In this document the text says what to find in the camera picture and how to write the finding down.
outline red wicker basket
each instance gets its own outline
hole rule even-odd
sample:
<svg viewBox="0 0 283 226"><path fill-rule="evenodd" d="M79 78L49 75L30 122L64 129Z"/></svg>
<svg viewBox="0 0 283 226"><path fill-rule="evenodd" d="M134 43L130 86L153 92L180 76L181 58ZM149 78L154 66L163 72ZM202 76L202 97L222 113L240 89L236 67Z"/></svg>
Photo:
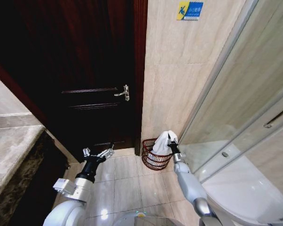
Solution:
<svg viewBox="0 0 283 226"><path fill-rule="evenodd" d="M153 150L153 146L155 144L157 138L147 139L142 142L142 162L146 167L152 170L162 170L164 169L173 154L168 155L156 155L151 151Z"/></svg>

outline door panel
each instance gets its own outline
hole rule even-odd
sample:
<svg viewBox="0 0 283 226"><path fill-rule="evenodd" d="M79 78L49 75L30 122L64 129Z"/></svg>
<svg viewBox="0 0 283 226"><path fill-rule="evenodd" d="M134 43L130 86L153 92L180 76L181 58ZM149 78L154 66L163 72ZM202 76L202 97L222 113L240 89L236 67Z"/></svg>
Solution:
<svg viewBox="0 0 283 226"><path fill-rule="evenodd" d="M9 15L0 17L0 64L79 160L86 146L134 146L133 7L131 0L0 2ZM114 96L125 84L129 101Z"/></svg>

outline door handle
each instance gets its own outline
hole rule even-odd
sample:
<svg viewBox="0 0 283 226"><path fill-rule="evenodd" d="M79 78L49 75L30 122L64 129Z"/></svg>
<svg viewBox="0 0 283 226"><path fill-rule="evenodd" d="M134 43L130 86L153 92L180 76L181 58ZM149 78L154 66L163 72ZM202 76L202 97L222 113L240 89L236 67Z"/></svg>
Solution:
<svg viewBox="0 0 283 226"><path fill-rule="evenodd" d="M272 125L272 123L276 120L276 119L278 119L279 117L281 117L283 115L283 110L280 112L280 113L278 113L278 115L276 115L273 119L271 119L269 122L267 122L266 124L264 124L264 127L265 128L271 128L273 125Z"/></svg>
<svg viewBox="0 0 283 226"><path fill-rule="evenodd" d="M129 86L126 84L124 85L124 92L121 93L115 93L114 96L115 97L119 97L121 95L125 95L125 100L129 101L130 100L130 96L129 96Z"/></svg>

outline yellow and blue sticker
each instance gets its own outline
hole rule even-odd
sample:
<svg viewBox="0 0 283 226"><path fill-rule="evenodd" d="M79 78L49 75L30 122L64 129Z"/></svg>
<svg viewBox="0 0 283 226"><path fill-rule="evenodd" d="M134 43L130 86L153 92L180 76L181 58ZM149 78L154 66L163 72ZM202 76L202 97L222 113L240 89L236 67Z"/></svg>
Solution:
<svg viewBox="0 0 283 226"><path fill-rule="evenodd" d="M203 2L181 1L177 11L177 20L198 20Z"/></svg>

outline glass shower door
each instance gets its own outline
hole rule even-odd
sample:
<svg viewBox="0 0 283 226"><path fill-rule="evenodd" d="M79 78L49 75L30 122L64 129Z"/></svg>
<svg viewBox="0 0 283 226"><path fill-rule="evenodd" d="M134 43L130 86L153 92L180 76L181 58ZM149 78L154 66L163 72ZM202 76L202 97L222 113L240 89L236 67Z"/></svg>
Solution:
<svg viewBox="0 0 283 226"><path fill-rule="evenodd" d="M180 140L192 171L199 170L282 97L283 0L259 0ZM244 137L239 151L274 129Z"/></svg>
<svg viewBox="0 0 283 226"><path fill-rule="evenodd" d="M232 218L281 225L281 132L283 0L259 0L179 148L212 202Z"/></svg>

